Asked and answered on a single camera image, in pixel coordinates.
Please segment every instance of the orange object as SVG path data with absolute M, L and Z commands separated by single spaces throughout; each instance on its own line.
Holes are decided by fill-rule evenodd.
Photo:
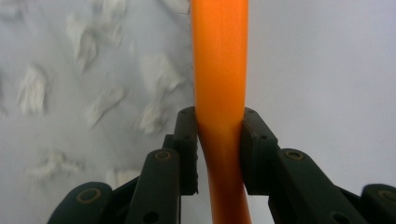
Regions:
M 247 0 L 191 0 L 195 113 L 213 223 L 250 223 L 239 167 L 248 46 Z

